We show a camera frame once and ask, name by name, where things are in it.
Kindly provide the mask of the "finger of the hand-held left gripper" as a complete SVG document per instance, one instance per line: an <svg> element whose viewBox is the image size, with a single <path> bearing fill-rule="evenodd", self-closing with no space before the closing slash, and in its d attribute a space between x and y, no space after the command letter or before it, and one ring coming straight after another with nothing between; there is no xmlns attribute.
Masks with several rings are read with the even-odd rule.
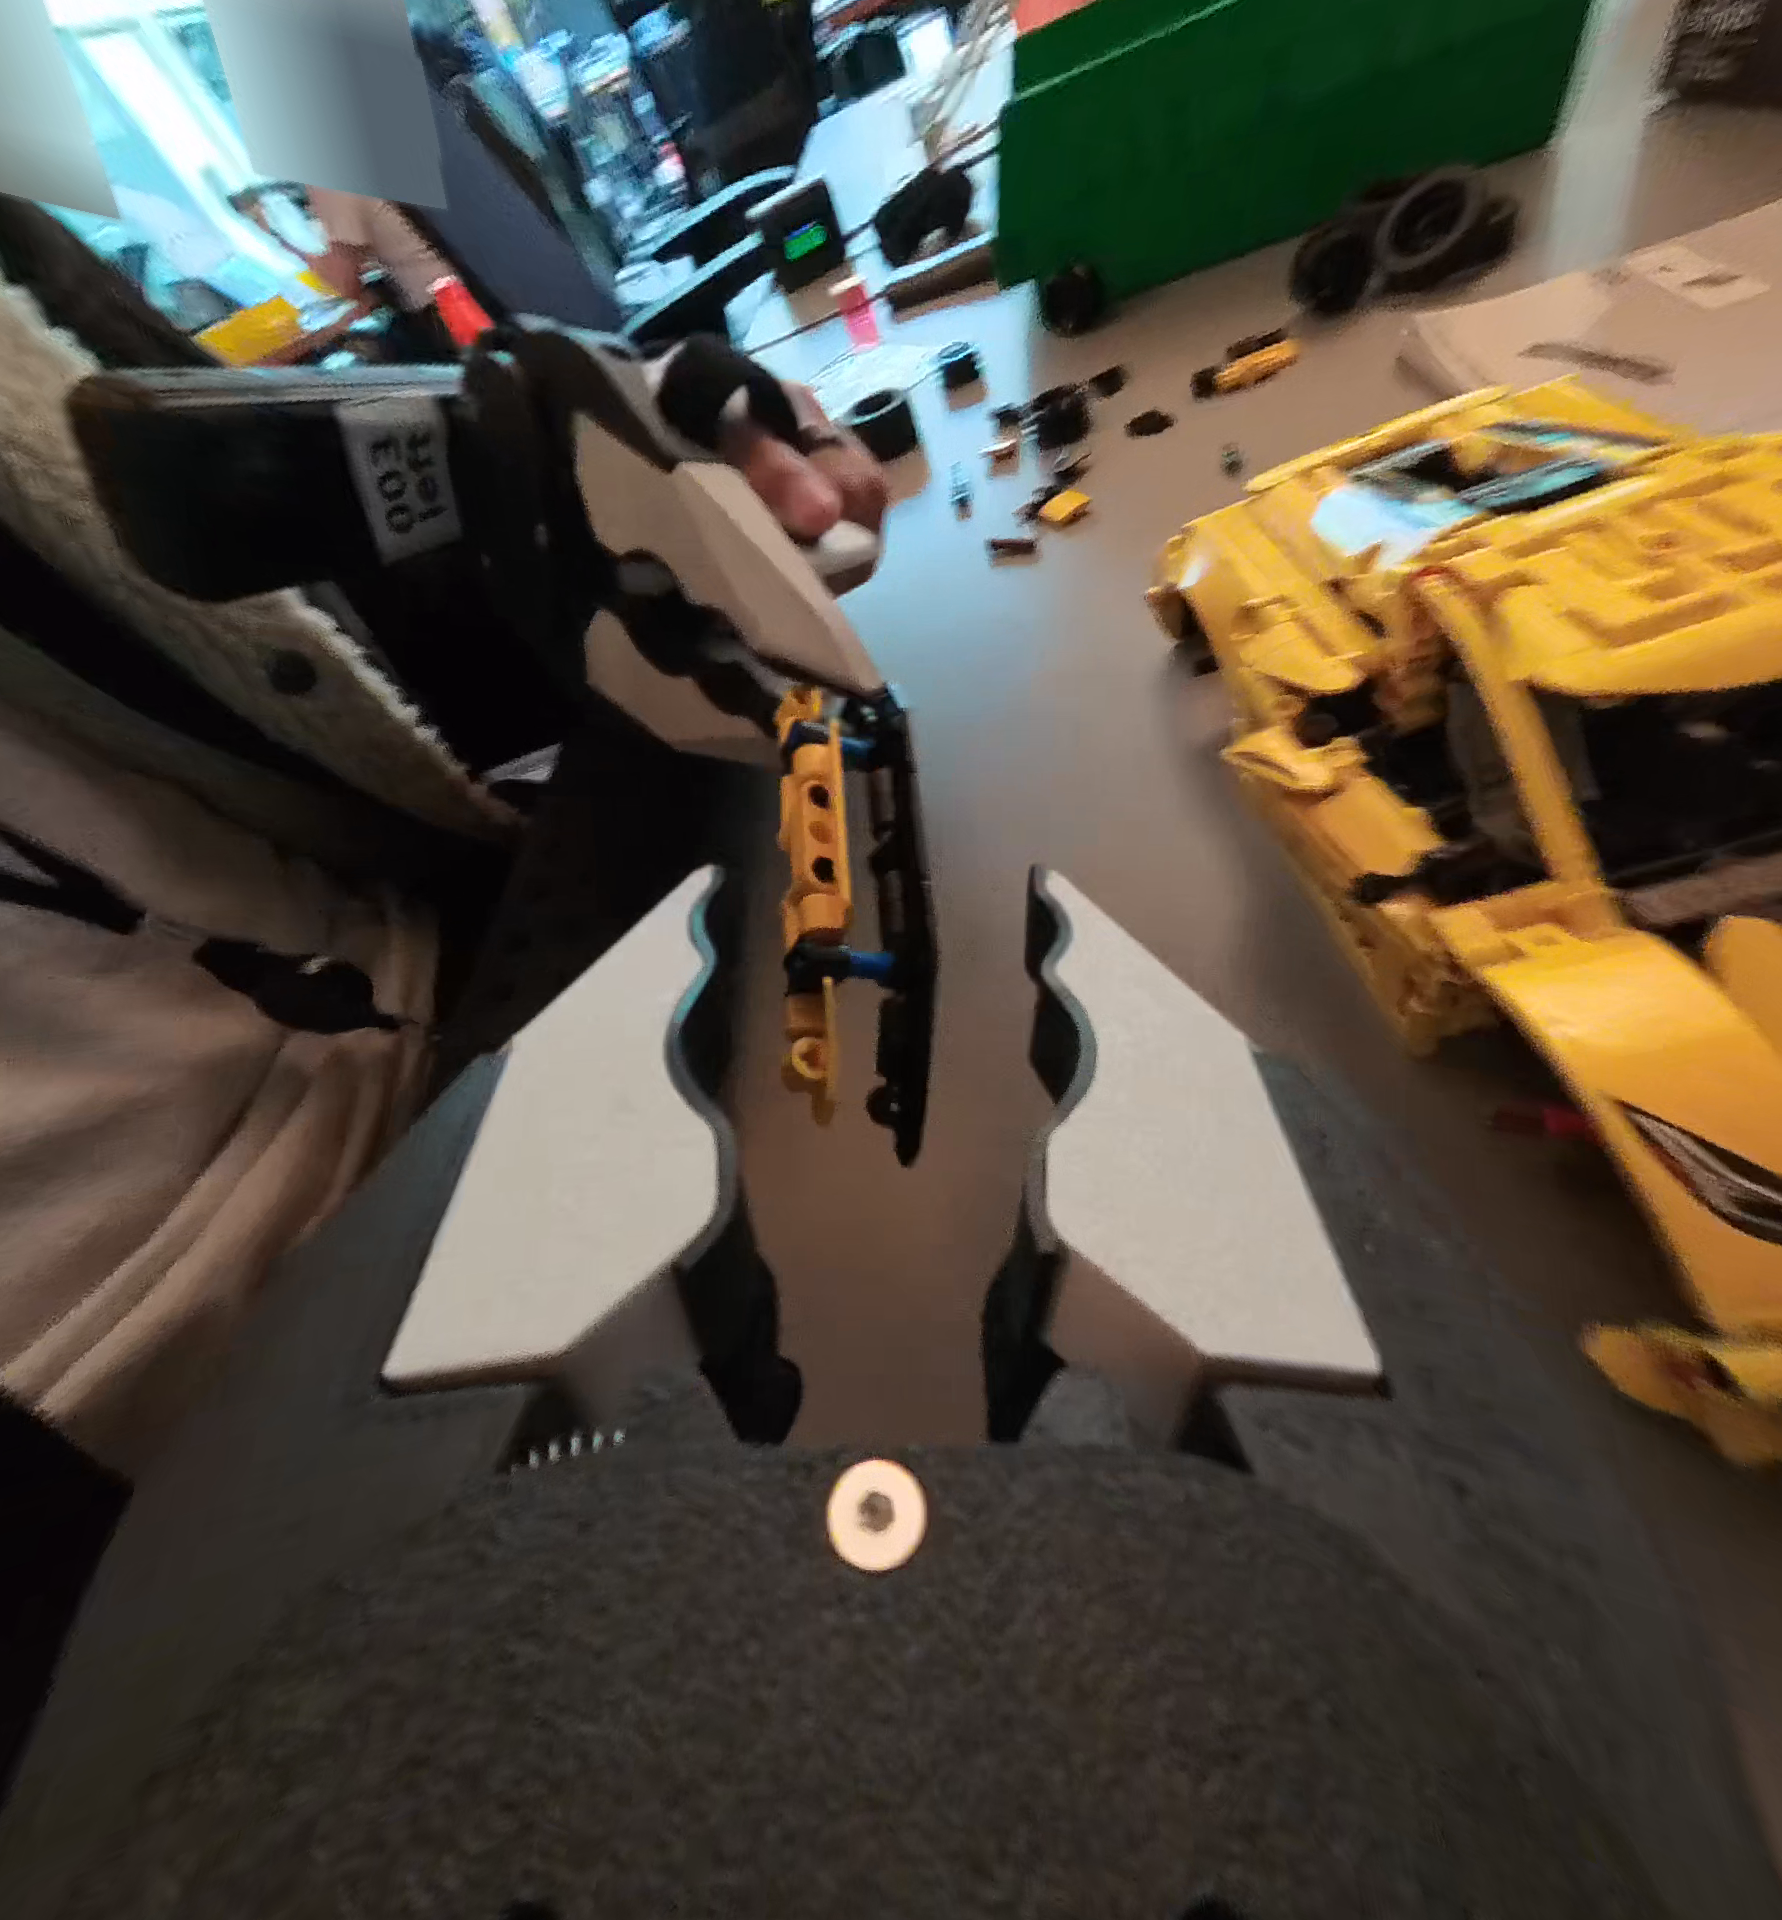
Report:
<svg viewBox="0 0 1782 1920"><path fill-rule="evenodd" d="M776 767L784 676L696 605L619 605L585 637L591 690L684 757Z"/></svg>
<svg viewBox="0 0 1782 1920"><path fill-rule="evenodd" d="M599 605L629 634L718 627L797 683L853 698L887 690L842 606L879 569L875 532L842 521L800 540L727 462L658 464L597 421L575 425L573 462L609 565Z"/></svg>

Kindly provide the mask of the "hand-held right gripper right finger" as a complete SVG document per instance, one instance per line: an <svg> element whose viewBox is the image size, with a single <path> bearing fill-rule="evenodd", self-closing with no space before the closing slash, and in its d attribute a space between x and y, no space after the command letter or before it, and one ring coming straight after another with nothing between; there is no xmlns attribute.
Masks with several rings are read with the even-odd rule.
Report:
<svg viewBox="0 0 1782 1920"><path fill-rule="evenodd" d="M985 1431L1090 1374L1132 1435L1235 1444L1230 1389L1384 1393L1384 1357L1254 1043L1070 877L1026 880L1022 1160L978 1331Z"/></svg>

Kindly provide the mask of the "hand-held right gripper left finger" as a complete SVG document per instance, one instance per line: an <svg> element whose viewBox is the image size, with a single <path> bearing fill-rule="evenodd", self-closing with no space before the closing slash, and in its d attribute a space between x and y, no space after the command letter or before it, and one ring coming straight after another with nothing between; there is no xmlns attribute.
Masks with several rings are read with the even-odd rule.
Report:
<svg viewBox="0 0 1782 1920"><path fill-rule="evenodd" d="M540 1389L597 1433L680 1377L741 1440L791 1437L805 1377L712 1096L725 886L693 870L498 1054L386 1391Z"/></svg>

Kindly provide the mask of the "yellow brick assembly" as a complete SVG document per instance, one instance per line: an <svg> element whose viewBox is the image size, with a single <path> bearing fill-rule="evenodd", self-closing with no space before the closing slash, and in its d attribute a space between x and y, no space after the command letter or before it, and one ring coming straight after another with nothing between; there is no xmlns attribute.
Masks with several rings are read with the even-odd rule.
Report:
<svg viewBox="0 0 1782 1920"><path fill-rule="evenodd" d="M849 741L825 694L800 685L774 714L780 771L783 1087L808 1101L818 1126L836 1114L840 1044L836 993L844 982L891 989L891 953L853 949L856 918Z"/></svg>

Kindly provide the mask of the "grey desk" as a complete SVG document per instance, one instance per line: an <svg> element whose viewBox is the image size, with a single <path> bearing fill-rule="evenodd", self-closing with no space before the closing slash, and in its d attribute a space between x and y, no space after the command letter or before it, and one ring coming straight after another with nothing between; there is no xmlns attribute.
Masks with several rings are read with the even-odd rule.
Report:
<svg viewBox="0 0 1782 1920"><path fill-rule="evenodd" d="M920 402L928 466L898 466L859 627L915 710L942 933L923 1158L897 1167L859 1110L870 994L844 1015L847 1106L829 1128L778 1083L774 807L752 817L750 972L729 1106L754 1230L805 1380L798 1447L985 1439L980 1317L1016 1224L1048 1101L1028 1065L1028 870L1087 894L1266 1052L1295 1063L1369 1152L1376 1197L1446 1241L1438 1266L1372 1271L1386 1399L1250 1396L1249 1437L1292 1486L1370 1540L1446 1612L1498 1635L1506 1673L1579 1728L1604 1789L1686 1916L1774 1916L1782 1896L1782 1468L1722 1460L1628 1405L1581 1354L1589 1325L1669 1319L1675 1279L1589 1145L1513 1139L1498 1109L1540 1093L1519 1044L1410 1058L1343 962L1219 757L1226 723L1145 606L1159 551L1247 472L1406 414L1410 302L1310 330L1302 362L1233 400L1191 377L1288 323L1288 248L1124 306L1098 334L1040 333L1028 294L910 321L970 341L991 397L1127 367L1100 406L1092 515L1034 560L991 565L985 528L1019 486L948 466L985 430Z"/></svg>

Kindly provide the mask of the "person's left hand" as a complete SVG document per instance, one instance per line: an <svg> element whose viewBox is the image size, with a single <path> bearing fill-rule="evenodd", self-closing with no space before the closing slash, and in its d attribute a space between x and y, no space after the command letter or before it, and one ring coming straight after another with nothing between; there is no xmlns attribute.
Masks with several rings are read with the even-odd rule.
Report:
<svg viewBox="0 0 1782 1920"><path fill-rule="evenodd" d="M723 459L803 545L825 540L840 524L880 536L891 507L887 470L808 387L784 382L783 398L791 434L761 421L750 392L729 400L718 425Z"/></svg>

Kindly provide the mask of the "pile of black yellow bricks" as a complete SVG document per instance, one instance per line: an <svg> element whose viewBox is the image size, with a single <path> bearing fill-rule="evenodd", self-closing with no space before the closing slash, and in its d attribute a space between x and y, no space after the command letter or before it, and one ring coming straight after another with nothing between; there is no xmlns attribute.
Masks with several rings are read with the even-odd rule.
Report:
<svg viewBox="0 0 1782 1920"><path fill-rule="evenodd" d="M1116 356L1083 378L958 411L980 441L948 443L935 470L953 517L978 528L989 559L1025 565L1048 534L1087 527L1112 505L1111 484L1127 472L1119 445L1148 448L1184 434L1186 466L1166 470L1166 507L1191 522L1233 507L1268 468L1258 434L1241 437L1235 402L1283 384L1308 361L1306 330L1292 323L1207 348L1176 377Z"/></svg>

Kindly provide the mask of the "black device with green display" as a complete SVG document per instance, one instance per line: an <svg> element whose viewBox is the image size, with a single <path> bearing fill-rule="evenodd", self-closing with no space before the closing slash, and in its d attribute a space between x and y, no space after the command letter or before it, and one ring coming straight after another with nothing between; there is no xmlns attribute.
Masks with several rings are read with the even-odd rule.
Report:
<svg viewBox="0 0 1782 1920"><path fill-rule="evenodd" d="M850 265L847 229L823 177L788 180L746 213L746 226L780 294L807 292Z"/></svg>

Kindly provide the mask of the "green plastic bin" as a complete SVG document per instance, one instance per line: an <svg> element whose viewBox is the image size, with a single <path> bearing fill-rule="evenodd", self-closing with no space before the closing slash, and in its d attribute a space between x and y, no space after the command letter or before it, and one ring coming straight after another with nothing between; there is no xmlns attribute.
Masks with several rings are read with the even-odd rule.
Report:
<svg viewBox="0 0 1782 1920"><path fill-rule="evenodd" d="M1021 35L993 271L1111 300L1288 243L1380 180L1542 148L1589 2L1090 2Z"/></svg>

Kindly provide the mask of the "yellow toy brick car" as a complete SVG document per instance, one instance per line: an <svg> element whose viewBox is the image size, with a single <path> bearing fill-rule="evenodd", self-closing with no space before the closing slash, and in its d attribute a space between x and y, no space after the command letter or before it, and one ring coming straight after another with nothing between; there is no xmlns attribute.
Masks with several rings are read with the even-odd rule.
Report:
<svg viewBox="0 0 1782 1920"><path fill-rule="evenodd" d="M1515 1031L1616 1167L1693 1323L1592 1366L1782 1468L1782 430L1452 397L1186 522L1146 606L1394 1037Z"/></svg>

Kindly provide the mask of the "building instruction booklet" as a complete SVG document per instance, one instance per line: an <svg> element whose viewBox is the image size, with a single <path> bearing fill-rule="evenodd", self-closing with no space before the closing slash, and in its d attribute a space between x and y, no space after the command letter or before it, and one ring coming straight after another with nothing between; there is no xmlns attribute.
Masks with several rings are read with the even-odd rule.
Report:
<svg viewBox="0 0 1782 1920"><path fill-rule="evenodd" d="M1695 430L1778 430L1782 198L1596 268L1429 309L1405 324L1399 367L1441 398L1574 375Z"/></svg>

